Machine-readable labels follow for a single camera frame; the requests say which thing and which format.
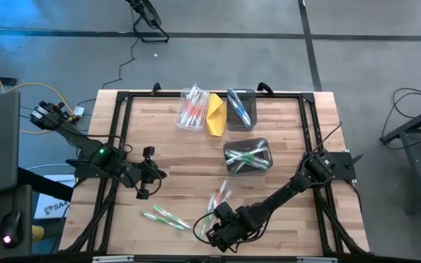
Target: gray floor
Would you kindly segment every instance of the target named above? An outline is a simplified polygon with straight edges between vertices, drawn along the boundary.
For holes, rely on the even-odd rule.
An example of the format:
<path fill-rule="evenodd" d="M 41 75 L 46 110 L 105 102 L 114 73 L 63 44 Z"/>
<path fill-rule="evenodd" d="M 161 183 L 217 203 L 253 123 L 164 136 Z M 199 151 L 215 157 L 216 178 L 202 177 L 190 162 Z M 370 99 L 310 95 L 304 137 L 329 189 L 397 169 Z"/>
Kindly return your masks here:
<path fill-rule="evenodd" d="M 296 0 L 153 0 L 164 28 L 185 33 L 302 34 Z M 313 34 L 421 35 L 421 1 L 306 0 Z M 131 31 L 124 0 L 0 0 L 0 29 Z M 0 75 L 19 83 L 53 85 L 70 104 L 94 98 L 118 76 L 135 38 L 0 36 Z M 315 41 L 323 91 L 333 91 L 348 148 L 365 157 L 357 163 L 363 219 L 371 251 L 421 259 L 421 214 L 406 216 L 414 181 L 401 150 L 379 144 L 396 88 L 421 89 L 421 42 Z M 304 40 L 171 39 L 134 48 L 136 60 L 123 68 L 123 81 L 107 88 L 255 88 L 264 81 L 276 90 L 312 91 Z M 22 105 L 57 101 L 44 88 L 21 90 Z M 89 112 L 92 104 L 86 104 Z M 421 98 L 399 106 L 414 115 Z M 406 119 L 397 113 L 387 130 Z M 27 120 L 25 129 L 35 130 Z M 83 120 L 80 126 L 88 126 Z M 75 149 L 57 134 L 20 137 L 20 165 L 62 163 Z M 59 169 L 40 173 L 64 172 Z"/>

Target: clear plastic box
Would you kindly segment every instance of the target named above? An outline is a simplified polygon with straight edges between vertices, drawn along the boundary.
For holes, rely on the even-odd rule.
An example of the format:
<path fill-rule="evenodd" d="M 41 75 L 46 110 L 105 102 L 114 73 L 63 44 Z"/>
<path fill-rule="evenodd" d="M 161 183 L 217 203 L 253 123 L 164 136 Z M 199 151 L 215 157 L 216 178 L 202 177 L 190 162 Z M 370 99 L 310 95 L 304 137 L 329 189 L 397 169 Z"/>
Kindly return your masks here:
<path fill-rule="evenodd" d="M 238 117 L 232 105 L 227 100 L 227 129 L 234 132 L 250 132 L 257 124 L 256 92 L 251 89 L 234 89 L 243 104 L 245 111 L 251 120 L 251 126 L 247 127 Z"/>
<path fill-rule="evenodd" d="M 250 153 L 252 151 L 255 151 L 255 153 L 245 157 L 243 157 L 243 155 L 234 154 L 237 152 Z M 238 142 L 227 142 L 224 145 L 224 156 L 225 165 L 227 166 L 227 170 L 230 176 L 265 172 L 273 166 L 273 159 L 270 153 L 269 143 L 264 138 L 243 140 Z M 244 159 L 252 164 L 247 164 L 243 161 Z M 264 168 L 255 167 L 253 164 L 257 164 L 257 166 L 264 164 Z"/>
<path fill-rule="evenodd" d="M 196 85 L 193 88 L 182 89 L 180 106 L 174 120 L 175 125 L 179 129 L 202 132 L 208 103 L 209 93 Z"/>

